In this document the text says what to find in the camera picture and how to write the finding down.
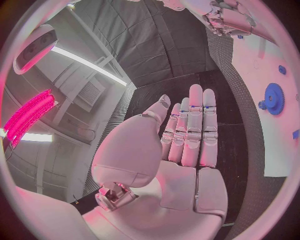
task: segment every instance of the floor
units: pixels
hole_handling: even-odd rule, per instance
[[[212,70],[179,76],[168,80],[139,87],[135,90],[125,119],[141,114],[155,103],[160,96],[167,94],[171,100],[168,115],[175,103],[189,96],[190,86],[200,84],[215,92],[218,122],[217,169],[220,170],[228,192],[228,213],[225,223],[233,223],[240,211],[248,177],[248,149],[243,121],[238,105],[219,70]],[[159,135],[166,127],[168,118],[163,122]]]

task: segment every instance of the fluorescent light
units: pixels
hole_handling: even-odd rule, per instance
[[[6,134],[2,128],[0,128],[0,136],[5,137]],[[23,141],[31,141],[31,142],[52,142],[52,135],[49,134],[36,134],[36,133],[25,133],[22,137]]]
[[[91,62],[89,62],[89,61],[81,58],[80,56],[77,56],[77,55],[69,52],[69,51],[63,50],[63,49],[61,49],[61,48],[59,48],[57,46],[54,46],[52,48],[52,51],[56,52],[58,54],[64,55],[64,56],[66,56],[66,57],[68,57],[70,59],[73,59],[73,60],[75,60],[75,61],[77,61],[77,62],[79,62],[81,64],[84,64],[84,65],[90,67],[91,69],[94,69],[94,70],[98,71],[99,73],[104,74],[105,76],[107,76],[107,77],[115,80],[116,82],[118,82],[119,84],[122,84],[125,87],[127,85],[126,82],[124,82],[123,80],[119,79],[118,77],[112,75],[110,72],[104,70],[101,67],[98,67],[97,65],[95,65],[95,64],[93,64],[93,63],[91,63]]]

